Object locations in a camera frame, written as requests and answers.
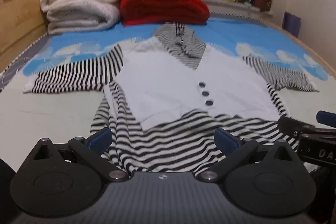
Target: black button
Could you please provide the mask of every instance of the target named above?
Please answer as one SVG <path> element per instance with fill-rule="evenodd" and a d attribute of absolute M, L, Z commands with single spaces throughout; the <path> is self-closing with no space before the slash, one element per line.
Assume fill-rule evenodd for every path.
<path fill-rule="evenodd" d="M 207 106 L 212 106 L 212 105 L 213 105 L 213 100 L 207 100 L 207 101 L 205 102 L 205 104 L 206 104 Z"/>

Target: striped shirt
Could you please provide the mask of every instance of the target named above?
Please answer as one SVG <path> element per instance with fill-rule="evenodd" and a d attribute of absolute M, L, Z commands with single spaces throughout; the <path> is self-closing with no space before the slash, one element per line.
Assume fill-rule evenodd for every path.
<path fill-rule="evenodd" d="M 196 39 L 193 31 L 184 26 L 165 24 L 161 31 L 165 32 L 165 27 L 173 30 L 174 35 L 170 35 L 174 38 L 174 43 L 164 41 L 167 36 L 160 36 L 159 32 L 156 32 L 163 48 L 186 67 L 197 71 L 208 46 Z M 261 144 L 272 144 L 277 139 L 285 139 L 293 148 L 297 146 L 298 143 L 294 139 L 279 132 L 275 121 L 227 113 L 210 115 L 210 111 L 199 108 L 188 110 L 173 121 L 160 122 L 144 130 L 129 105 L 127 93 L 118 82 L 118 75 L 128 60 L 127 53 L 133 47 L 134 45 L 117 44 L 104 57 L 65 64 L 40 72 L 31 92 L 103 90 L 105 96 L 93 119 L 90 134 L 103 127 L 109 127 L 113 134 L 113 142 L 103 157 L 129 173 L 135 170 L 192 171 L 195 174 L 204 171 L 224 158 L 213 139 L 214 130 L 219 127 L 239 138 L 252 138 Z M 269 101 L 278 115 L 287 115 L 275 88 L 271 84 L 265 85 Z"/>

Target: striped sleeve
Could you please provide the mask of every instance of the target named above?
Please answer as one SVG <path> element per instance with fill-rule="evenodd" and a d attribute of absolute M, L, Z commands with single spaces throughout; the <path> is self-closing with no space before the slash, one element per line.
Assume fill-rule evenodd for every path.
<path fill-rule="evenodd" d="M 254 56 L 243 56 L 243 60 L 275 90 L 290 88 L 307 92 L 318 91 L 301 71 L 279 67 Z"/>
<path fill-rule="evenodd" d="M 24 92 L 61 93 L 79 90 L 102 90 L 120 72 L 123 66 L 119 44 L 102 57 L 64 64 L 39 72 L 25 86 Z"/>
<path fill-rule="evenodd" d="M 278 110 L 278 114 L 280 116 L 283 116 L 283 115 L 284 116 L 289 116 L 288 109 L 285 107 L 285 105 L 282 102 L 280 96 L 278 95 L 278 93 L 275 91 L 275 89 L 270 84 L 267 84 L 267 91 L 269 93 L 269 96 L 271 98 L 271 101 L 272 101 L 273 105 Z"/>
<path fill-rule="evenodd" d="M 98 132 L 104 127 L 108 127 L 112 132 L 112 143 L 110 147 L 101 155 L 103 158 L 109 160 L 114 165 L 120 167 L 117 152 L 116 152 L 116 119 L 110 115 L 110 107 L 104 96 L 101 101 L 98 110 L 94 116 L 94 119 L 90 128 L 90 136 Z"/>

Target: logo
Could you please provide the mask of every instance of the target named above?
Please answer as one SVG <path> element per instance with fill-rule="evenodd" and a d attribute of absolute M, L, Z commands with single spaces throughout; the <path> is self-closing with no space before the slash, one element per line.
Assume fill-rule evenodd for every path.
<path fill-rule="evenodd" d="M 332 151 L 331 152 L 327 152 L 324 149 L 320 150 L 319 157 L 320 158 L 325 158 L 327 160 L 335 160 L 333 152 Z"/>
<path fill-rule="evenodd" d="M 160 179 L 160 180 L 165 180 L 165 179 L 167 179 L 168 177 L 166 176 L 166 175 L 159 175 L 158 176 L 158 178 Z"/>

